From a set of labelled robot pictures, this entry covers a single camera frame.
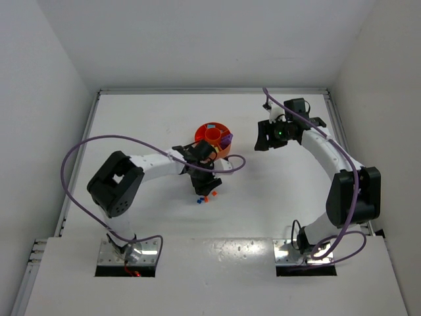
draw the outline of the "white panel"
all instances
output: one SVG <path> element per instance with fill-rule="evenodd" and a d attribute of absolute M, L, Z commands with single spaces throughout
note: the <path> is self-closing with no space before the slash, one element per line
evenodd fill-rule
<path fill-rule="evenodd" d="M 411 315 L 421 315 L 420 17 L 419 0 L 379 0 L 334 88 L 351 153 L 382 173 L 376 224 Z"/>
<path fill-rule="evenodd" d="M 167 238 L 155 278 L 94 277 L 98 252 L 95 238 L 50 238 L 26 316 L 406 315 L 381 237 L 327 277 L 276 277 L 265 238 Z"/>
<path fill-rule="evenodd" d="M 303 95 L 274 95 L 280 101 Z M 304 95 L 311 115 L 331 127 L 323 95 Z M 247 164 L 233 175 L 221 176 L 217 197 L 197 204 L 189 176 L 174 175 L 143 183 L 130 207 L 132 227 L 139 238 L 151 234 L 188 237 L 290 236 L 291 224 L 305 225 L 326 209 L 330 180 L 317 160 L 297 142 L 266 152 L 254 151 L 257 122 L 268 119 L 260 94 L 226 95 L 102 95 L 90 136 L 123 134 L 168 149 L 193 141 L 206 122 L 221 122 L 234 134 L 231 153 Z M 87 145 L 74 195 L 101 215 L 86 190 L 87 183 L 108 156 L 151 153 L 149 148 L 124 140 L 100 140 Z M 239 165 L 240 160 L 232 160 Z M 105 235 L 105 230 L 74 204 L 64 236 Z"/>
<path fill-rule="evenodd" d="M 326 87 L 374 0 L 38 0 L 104 87 Z"/>
<path fill-rule="evenodd" d="M 9 315 L 35 238 L 52 236 L 59 169 L 93 95 L 34 0 L 0 9 L 0 315 Z"/>

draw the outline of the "purple object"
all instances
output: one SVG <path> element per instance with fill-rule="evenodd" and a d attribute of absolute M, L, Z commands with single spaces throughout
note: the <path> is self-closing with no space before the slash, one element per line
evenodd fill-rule
<path fill-rule="evenodd" d="M 224 136 L 221 139 L 220 146 L 221 146 L 222 150 L 224 150 L 225 148 L 227 148 L 231 144 L 233 136 L 234 136 L 233 134 L 229 134 L 227 136 Z"/>

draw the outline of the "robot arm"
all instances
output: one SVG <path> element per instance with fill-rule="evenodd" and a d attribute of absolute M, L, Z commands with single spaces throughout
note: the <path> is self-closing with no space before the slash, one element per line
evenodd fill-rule
<path fill-rule="evenodd" d="M 108 227 L 119 236 L 136 239 L 130 227 L 128 209 L 141 183 L 169 174 L 188 173 L 196 194 L 207 196 L 221 185 L 222 181 L 214 173 L 200 171 L 194 167 L 227 171 L 232 169 L 227 160 L 219 159 L 214 162 L 211 159 L 214 153 L 213 146 L 204 140 L 194 147 L 176 146 L 166 152 L 167 156 L 161 154 L 127 156 L 121 151 L 115 151 L 89 181 L 88 192 L 100 207 Z M 173 157 L 190 166 L 174 160 Z M 124 255 L 128 243 L 112 234 L 107 236 L 116 250 Z"/>
<path fill-rule="evenodd" d="M 318 117 L 309 118 L 305 110 L 304 99 L 286 101 L 285 106 L 311 121 L 328 137 L 326 124 Z M 285 120 L 279 114 L 279 107 L 272 107 L 266 102 L 263 107 L 270 112 L 270 119 L 258 123 L 259 136 L 256 151 L 279 148 L 290 140 L 297 140 L 300 145 L 312 153 L 328 174 L 332 185 L 326 202 L 326 212 L 313 223 L 304 226 L 298 233 L 297 244 L 300 252 L 310 251 L 324 238 L 337 235 L 344 225 L 351 205 L 354 177 L 350 164 L 338 150 L 315 129 L 286 113 Z M 380 215 L 380 172 L 375 167 L 366 168 L 351 158 L 359 174 L 360 192 L 351 224 L 364 223 Z"/>

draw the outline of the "white wall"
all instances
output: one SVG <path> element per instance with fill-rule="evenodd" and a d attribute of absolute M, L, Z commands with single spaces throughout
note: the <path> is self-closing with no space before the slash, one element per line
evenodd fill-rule
<path fill-rule="evenodd" d="M 38 0 L 82 78 L 105 87 L 323 87 L 374 0 Z"/>
<path fill-rule="evenodd" d="M 382 173 L 378 224 L 411 315 L 421 315 L 420 57 L 421 1 L 378 0 L 333 90 L 351 152 Z"/>
<path fill-rule="evenodd" d="M 0 315 L 9 315 L 32 243 L 54 233 L 59 167 L 82 137 L 87 92 L 35 0 L 0 10 Z"/>

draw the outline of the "white tabletop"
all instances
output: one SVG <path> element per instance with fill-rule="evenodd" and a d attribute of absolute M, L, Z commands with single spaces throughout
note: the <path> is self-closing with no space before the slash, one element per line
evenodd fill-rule
<path fill-rule="evenodd" d="M 311 115 L 331 127 L 323 96 L 305 99 Z M 253 151 L 257 121 L 268 117 L 263 103 L 255 94 L 102 95 L 90 136 L 123 134 L 168 149 L 216 121 L 233 132 L 232 153 L 244 155 L 246 167 L 224 176 L 206 204 L 196 203 L 187 175 L 140 186 L 130 209 L 137 236 L 164 236 L 155 278 L 94 277 L 105 231 L 72 205 L 63 237 L 47 243 L 26 315 L 406 315 L 380 237 L 337 265 L 337 276 L 276 277 L 272 238 L 288 238 L 293 219 L 306 225 L 322 214 L 330 181 L 295 142 Z M 122 140 L 88 144 L 74 193 L 97 215 L 86 185 L 115 150 L 151 152 Z M 360 236 L 347 236 L 335 258 L 360 243 Z"/>
<path fill-rule="evenodd" d="M 305 97 L 310 115 L 331 122 L 322 94 L 275 95 L 280 101 Z M 268 118 L 263 94 L 102 95 L 89 136 L 122 134 L 162 148 L 193 141 L 206 122 L 221 122 L 234 134 L 231 153 L 246 157 L 246 166 L 222 176 L 217 197 L 197 204 L 188 175 L 167 176 L 141 184 L 130 208 L 138 237 L 150 234 L 188 237 L 287 238 L 294 219 L 308 224 L 325 210 L 330 181 L 316 159 L 297 142 L 267 152 L 254 151 L 257 122 Z M 101 215 L 86 185 L 116 150 L 126 155 L 152 153 L 124 140 L 99 140 L 86 147 L 74 190 L 75 197 Z M 64 236 L 104 234 L 74 204 Z"/>

